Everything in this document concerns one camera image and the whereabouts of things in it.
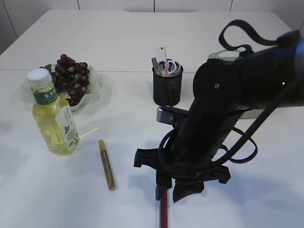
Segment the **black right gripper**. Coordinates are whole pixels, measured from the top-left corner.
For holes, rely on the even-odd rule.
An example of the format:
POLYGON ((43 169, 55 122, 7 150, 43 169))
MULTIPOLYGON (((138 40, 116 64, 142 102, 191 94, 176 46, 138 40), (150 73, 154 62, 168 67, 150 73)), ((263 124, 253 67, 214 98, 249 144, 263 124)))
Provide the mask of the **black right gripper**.
POLYGON ((173 130, 157 149, 137 150, 134 166, 146 165, 156 170, 157 201, 172 188, 172 179, 174 203, 202 193, 205 181, 226 183, 230 179, 228 168, 212 159, 249 108, 244 89, 251 67, 247 59, 208 60, 194 76, 194 100, 189 111, 169 108, 174 115, 173 130))

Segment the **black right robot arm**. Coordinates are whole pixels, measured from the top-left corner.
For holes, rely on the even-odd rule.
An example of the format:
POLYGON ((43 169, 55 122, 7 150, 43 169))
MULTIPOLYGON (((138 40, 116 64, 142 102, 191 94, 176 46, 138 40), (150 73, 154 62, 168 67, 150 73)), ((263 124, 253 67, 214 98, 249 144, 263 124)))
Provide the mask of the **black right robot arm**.
POLYGON ((304 40, 298 31, 280 36, 267 49, 241 54, 234 61, 209 59, 193 80, 189 110, 161 106, 158 122, 170 124, 155 149, 138 149, 134 166, 156 170, 155 197, 173 189, 173 201, 201 193, 204 183, 230 179, 227 161, 278 107, 304 104, 304 40))

